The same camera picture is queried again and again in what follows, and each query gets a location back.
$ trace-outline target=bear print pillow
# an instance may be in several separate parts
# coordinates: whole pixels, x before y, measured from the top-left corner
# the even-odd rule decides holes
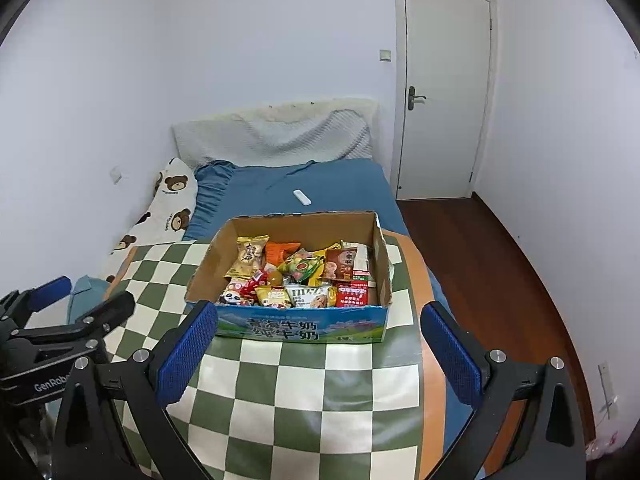
[[[131,246],[182,240],[196,207],[197,193],[193,171],[179,158],[172,158],[158,173],[151,206],[114,247],[101,277],[113,280]]]

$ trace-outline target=orange snack bag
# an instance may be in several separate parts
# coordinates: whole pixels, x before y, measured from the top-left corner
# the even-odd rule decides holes
[[[299,248],[300,242],[290,242],[287,244],[267,242],[267,245],[264,247],[264,254],[267,263],[277,267]]]

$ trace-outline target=door frame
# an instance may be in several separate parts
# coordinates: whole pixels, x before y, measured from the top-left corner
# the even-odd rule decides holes
[[[489,74],[487,79],[486,100],[482,127],[476,149],[476,159],[472,168],[471,180],[466,190],[470,197],[476,185],[478,172],[484,155],[486,134],[494,103],[495,72],[498,54],[498,9],[496,0],[485,0],[489,3],[490,19],[490,52]],[[398,181],[400,179],[400,163],[402,157],[402,142],[404,140],[404,115],[406,113],[406,7],[405,0],[396,0],[396,113],[394,118],[394,143],[391,158],[390,186],[394,196],[398,197]]]

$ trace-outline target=blue bed sheet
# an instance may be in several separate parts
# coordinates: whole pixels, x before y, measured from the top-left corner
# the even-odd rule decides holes
[[[209,238],[236,216],[317,211],[372,210],[380,225],[408,235],[382,167],[369,159],[354,158],[314,162],[283,168],[239,167],[217,160],[199,168],[196,209],[184,235],[185,240]],[[311,200],[303,206],[293,195],[302,190]],[[440,283],[429,271],[436,301],[450,311]],[[471,408],[459,402],[447,381],[444,449],[458,435]]]

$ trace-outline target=door handle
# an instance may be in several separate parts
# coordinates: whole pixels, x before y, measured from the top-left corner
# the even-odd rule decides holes
[[[409,86],[409,98],[407,99],[407,109],[409,110],[413,110],[414,109],[414,99],[415,98],[422,98],[422,99],[428,99],[428,97],[426,95],[416,95],[415,94],[415,86]]]

